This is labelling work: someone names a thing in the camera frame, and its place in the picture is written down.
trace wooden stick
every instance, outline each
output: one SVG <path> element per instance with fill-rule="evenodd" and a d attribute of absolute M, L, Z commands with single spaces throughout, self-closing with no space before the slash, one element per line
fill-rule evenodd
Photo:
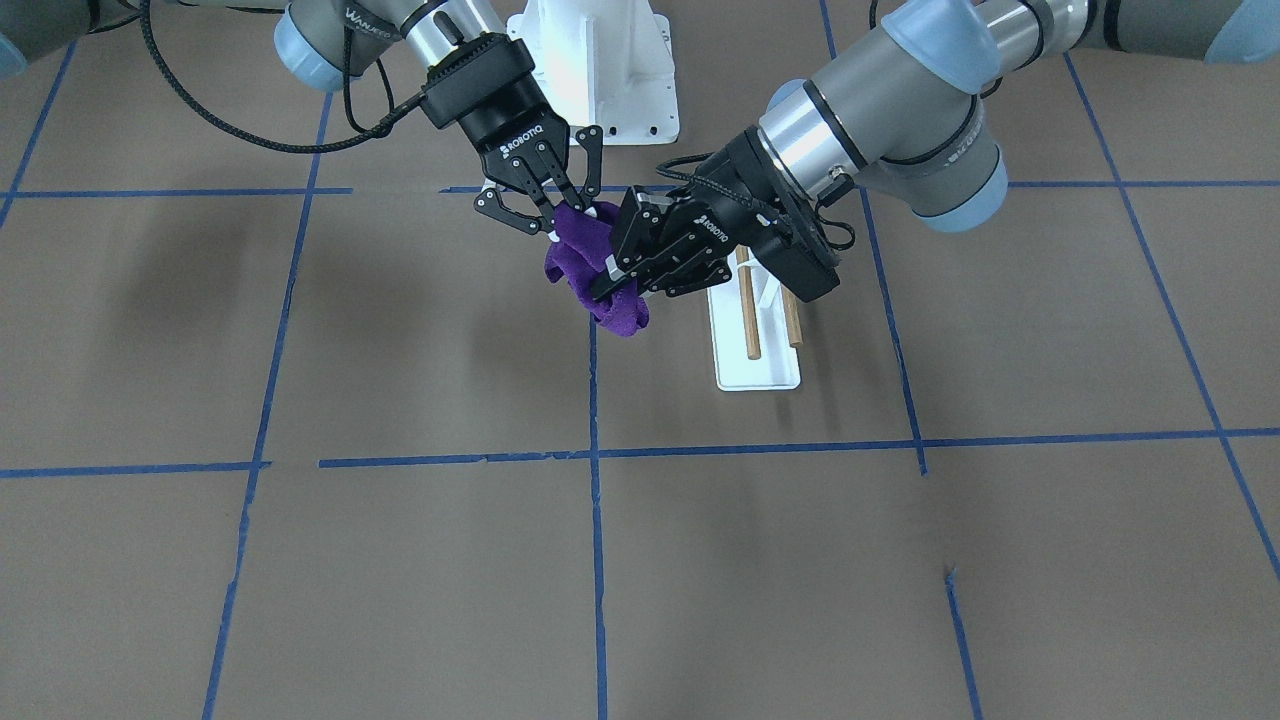
<path fill-rule="evenodd" d="M 742 266 L 748 261 L 746 247 L 737 246 L 737 287 L 742 296 L 742 324 L 746 331 L 746 359 L 760 359 L 760 322 L 755 316 L 755 290 L 751 287 L 751 268 Z"/>
<path fill-rule="evenodd" d="M 782 314 L 787 319 L 787 343 L 791 347 L 804 345 L 804 333 L 800 332 L 800 301 L 787 288 L 782 288 Z"/>

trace metal cylinder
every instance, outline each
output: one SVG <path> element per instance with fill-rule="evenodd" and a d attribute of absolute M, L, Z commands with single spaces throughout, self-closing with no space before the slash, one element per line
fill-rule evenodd
<path fill-rule="evenodd" d="M 426 3 L 402 26 L 404 41 L 428 69 L 467 41 L 484 33 L 504 33 L 506 26 L 489 0 Z"/>

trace white stand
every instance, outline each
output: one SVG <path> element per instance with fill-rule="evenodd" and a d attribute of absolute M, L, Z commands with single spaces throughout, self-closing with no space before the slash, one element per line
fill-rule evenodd
<path fill-rule="evenodd" d="M 707 291 L 712 316 L 712 352 L 716 356 L 716 384 L 727 392 L 748 389 L 795 389 L 800 387 L 800 357 L 787 340 L 782 283 L 751 258 L 739 265 L 727 258 L 733 277 Z M 742 295 L 739 273 L 751 274 L 755 315 L 760 333 L 760 357 L 746 356 Z"/>
<path fill-rule="evenodd" d="M 664 145 L 680 135 L 671 22 L 648 0 L 529 0 L 507 20 L 538 63 L 534 78 L 575 127 L 605 145 Z"/>

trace grid line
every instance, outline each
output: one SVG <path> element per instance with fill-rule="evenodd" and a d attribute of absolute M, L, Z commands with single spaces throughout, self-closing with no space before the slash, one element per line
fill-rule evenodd
<path fill-rule="evenodd" d="M 67 46 L 67 53 L 63 54 L 63 63 L 58 65 L 58 74 L 54 76 L 54 83 L 49 87 L 49 95 L 45 96 L 45 105 L 40 109 L 40 117 L 36 118 L 36 127 L 31 131 L 31 137 L 27 138 L 27 147 L 22 151 L 22 160 L 18 163 L 18 172 L 13 176 L 13 183 L 9 184 L 9 192 L 5 193 L 4 205 L 0 205 L 0 228 L 4 227 L 5 220 L 9 219 L 9 210 L 13 209 L 13 202 L 18 196 L 18 190 L 22 187 L 22 178 L 27 174 L 27 167 L 31 164 L 31 156 L 36 154 L 36 143 L 40 142 L 41 133 L 45 132 L 45 122 L 49 120 L 49 111 L 54 109 L 54 100 L 58 99 L 58 91 L 63 87 L 63 79 L 67 77 L 67 68 L 72 64 L 72 58 L 76 56 L 76 42 Z"/>
<path fill-rule="evenodd" d="M 1234 428 L 1224 430 L 1229 437 L 1267 438 L 1280 437 L 1280 428 Z M 1130 433 L 1075 433 L 1042 436 L 989 436 L 956 438 L 914 438 L 851 441 L 851 442 L 809 442 L 809 443 L 765 443 L 765 445 L 708 445 L 708 446 L 669 446 L 669 447 L 617 447 L 598 448 L 602 460 L 625 460 L 635 457 L 690 457 L 690 456 L 732 456 L 732 455 L 785 455 L 808 452 L 863 452 L 882 450 L 914 450 L 918 445 L 927 448 L 950 447 L 1028 447 L 1041 445 L 1116 445 L 1130 442 L 1169 442 L 1190 439 L 1216 439 L 1216 429 L 1198 430 L 1151 430 Z M 540 462 L 562 460 L 588 460 L 593 451 L 566 450 L 553 452 L 517 452 L 492 455 L 420 455 L 397 457 L 347 457 L 320 460 L 320 469 L 454 465 L 461 462 Z"/>
<path fill-rule="evenodd" d="M 1165 311 L 1169 314 L 1169 320 L 1172 323 L 1174 332 L 1178 334 L 1178 342 L 1181 345 L 1183 354 L 1187 356 L 1187 364 L 1190 368 L 1192 375 L 1196 378 L 1196 386 L 1199 388 L 1201 398 L 1204 401 L 1204 409 L 1208 411 L 1210 420 L 1213 423 L 1213 430 L 1217 433 L 1224 455 L 1226 455 L 1226 462 L 1231 468 L 1231 474 L 1235 475 L 1235 483 L 1240 488 L 1240 495 L 1248 507 L 1249 516 L 1253 519 L 1253 527 L 1257 529 L 1258 538 L 1262 541 L 1262 548 L 1266 551 L 1267 560 L 1271 562 L 1271 570 L 1276 579 L 1280 580 L 1280 557 L 1276 556 L 1275 544 L 1271 542 L 1270 533 L 1267 533 L 1267 527 L 1262 520 L 1262 514 L 1258 511 L 1258 505 L 1253 498 L 1253 492 L 1249 489 L 1249 483 L 1244 477 L 1244 471 L 1240 469 L 1240 462 L 1235 457 L 1235 450 L 1231 448 L 1230 437 L 1222 428 L 1222 420 L 1217 414 L 1217 406 L 1213 404 L 1213 397 L 1208 392 L 1208 383 L 1201 373 L 1199 363 L 1196 361 L 1196 354 L 1192 351 L 1187 331 L 1183 328 L 1183 323 L 1178 318 L 1178 310 L 1174 307 L 1174 301 L 1169 295 L 1169 288 L 1165 286 L 1165 278 L 1161 275 L 1160 268 L 1156 264 L 1156 256 L 1151 251 L 1151 245 L 1147 242 L 1147 233 L 1142 228 L 1142 222 L 1138 219 L 1137 210 L 1134 210 L 1133 200 L 1129 197 L 1129 190 L 1121 182 L 1120 169 L 1116 165 L 1115 156 L 1111 154 L 1111 146 L 1107 143 L 1107 138 L 1102 132 L 1102 124 L 1098 122 L 1097 113 L 1093 110 L 1093 104 L 1089 102 L 1089 95 L 1084 90 L 1084 82 L 1080 79 L 1080 74 L 1075 69 L 1075 63 L 1071 61 L 1070 53 L 1064 53 L 1062 59 L 1066 61 L 1066 69 L 1071 76 L 1071 82 L 1075 83 L 1075 91 L 1079 94 L 1080 101 L 1084 104 L 1084 111 L 1089 117 L 1089 124 L 1093 126 L 1093 133 L 1097 136 L 1098 145 L 1102 147 L 1102 155 L 1107 160 L 1107 167 L 1111 168 L 1111 176 L 1116 181 L 1120 199 L 1124 201 L 1125 211 L 1129 214 L 1129 222 L 1133 225 L 1134 234 L 1138 237 L 1138 245 L 1142 247 L 1143 258 L 1147 260 L 1147 266 L 1156 283 L 1156 290 L 1160 292 L 1160 299 L 1165 305 Z"/>
<path fill-rule="evenodd" d="M 604 633 L 604 519 L 600 512 L 600 384 L 599 341 L 595 319 L 590 333 L 590 433 L 591 447 L 591 564 L 595 579 L 595 712 L 598 720 L 609 717 L 609 673 Z"/>
<path fill-rule="evenodd" d="M 266 468 L 270 462 L 179 462 L 173 465 L 86 465 L 79 468 L 15 468 L 0 470 L 0 479 L 101 478 L 108 475 L 160 475 L 183 473 L 236 473 Z"/>
<path fill-rule="evenodd" d="M 196 190 L 33 190 L 12 193 L 18 200 L 73 197 L 247 197 L 257 195 L 351 195 L 349 187 L 210 187 Z"/>
<path fill-rule="evenodd" d="M 1114 445 L 1129 442 L 1161 442 L 1188 439 L 1216 439 L 1216 429 L 1198 430 L 1151 430 L 1129 433 L 1074 433 L 1043 436 L 989 436 L 957 438 L 922 438 L 927 448 L 947 447 L 1025 447 L 1037 445 Z M 1276 438 L 1280 427 L 1274 428 L 1225 428 L 1221 434 L 1230 438 Z M 598 448 L 602 460 L 623 460 L 634 457 L 687 457 L 687 456 L 732 456 L 732 455 L 780 455 L 805 452 L 860 452 L 877 450 L 913 450 L 914 438 L 852 442 L 812 442 L 812 443 L 773 443 L 773 445 L 721 445 L 721 446 L 669 446 L 669 447 L 616 447 Z M 402 455 L 384 457 L 334 457 L 316 462 L 321 470 L 342 470 L 355 468 L 406 468 L 424 465 L 466 465 L 466 464 L 511 464 L 545 462 L 562 460 L 589 460 L 591 450 L 553 450 L 548 452 L 492 452 L 471 455 Z M 260 469 L 271 466 L 264 460 L 256 464 Z M 255 462 L 182 462 L 182 464 L 137 464 L 67 468 L 10 468 L 0 469 L 0 479 L 24 478 L 67 478 L 97 475 L 143 475 L 143 474 L 182 474 L 182 473 L 223 473 L 251 470 Z"/>
<path fill-rule="evenodd" d="M 324 106 L 320 110 L 320 127 L 316 131 L 316 143 L 324 142 L 325 129 L 329 126 L 329 110 L 333 105 L 333 94 L 325 95 Z M 316 178 L 320 173 L 320 155 L 311 156 L 311 174 L 307 178 L 307 190 L 315 190 Z M 275 331 L 275 346 L 271 352 L 271 369 L 266 378 L 266 389 L 262 392 L 262 414 L 259 420 L 257 439 L 253 443 L 255 466 L 248 473 L 244 483 L 244 505 L 241 507 L 239 532 L 236 542 L 236 569 L 230 582 L 227 584 L 227 596 L 223 600 L 223 614 L 218 626 L 218 641 L 214 644 L 214 659 L 209 670 L 209 689 L 205 692 L 205 706 L 201 714 L 202 720 L 212 720 L 214 708 L 218 703 L 218 688 L 221 682 L 223 661 L 227 656 L 227 639 L 230 634 L 232 616 L 236 609 L 236 594 L 239 589 L 241 570 L 244 566 L 244 550 L 248 544 L 250 507 L 257 493 L 257 480 L 261 474 L 262 452 L 266 447 L 266 433 L 271 423 L 271 405 L 275 401 L 275 383 L 280 373 L 280 359 L 284 355 L 284 338 L 289 331 L 289 311 L 293 305 L 293 287 L 298 279 L 298 265 L 302 259 L 302 247 L 307 237 L 307 224 L 311 219 L 311 205 L 315 195 L 307 192 L 302 201 L 302 214 L 298 218 L 298 232 L 293 241 L 293 258 L 289 261 L 289 277 L 284 286 L 284 302 L 280 307 L 280 322 Z"/>
<path fill-rule="evenodd" d="M 969 707 L 973 720 L 982 720 L 982 700 L 978 697 L 978 679 L 973 673 L 973 657 L 969 655 L 969 637 L 964 632 L 964 619 L 960 616 L 960 597 L 956 592 L 956 569 L 947 571 L 947 605 L 951 606 L 951 626 L 956 633 L 956 650 L 960 651 L 960 665 L 964 669 L 964 684 L 969 691 Z"/>
<path fill-rule="evenodd" d="M 836 35 L 831 27 L 831 10 L 827 0 L 818 0 L 818 10 L 822 14 L 822 27 L 827 38 L 827 53 L 831 59 L 836 59 Z M 858 193 L 863 200 L 863 217 L 867 220 L 867 234 L 872 246 L 872 260 L 876 263 L 876 279 L 881 288 L 881 301 L 884 304 L 884 320 L 888 324 L 890 341 L 893 345 L 893 356 L 897 361 L 897 374 L 902 384 L 902 405 L 906 407 L 906 421 L 911 428 L 911 441 L 915 448 L 915 460 L 920 468 L 920 475 L 929 474 L 929 461 L 924 454 L 924 443 L 920 437 L 920 419 L 915 413 L 915 397 L 911 393 L 911 375 L 906 368 L 906 355 L 902 352 L 902 340 L 897 332 L 897 319 L 893 315 L 893 299 L 888 292 L 888 277 L 884 274 L 884 260 L 881 256 L 879 237 L 876 233 L 876 215 L 872 213 L 870 196 L 867 188 L 859 187 Z"/>

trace purple cloth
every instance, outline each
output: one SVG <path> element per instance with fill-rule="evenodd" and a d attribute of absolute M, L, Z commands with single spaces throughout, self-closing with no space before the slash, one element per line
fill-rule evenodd
<path fill-rule="evenodd" d="M 596 217 L 561 202 L 556 208 L 556 236 L 547 250 L 547 279 L 553 283 L 568 278 L 577 301 L 591 311 L 600 327 L 621 337 L 631 337 L 649 325 L 649 306 L 640 297 L 639 286 L 631 282 L 602 301 L 591 299 L 591 281 L 604 273 L 604 260 L 613 251 L 609 233 L 618 220 L 618 206 L 596 202 Z"/>

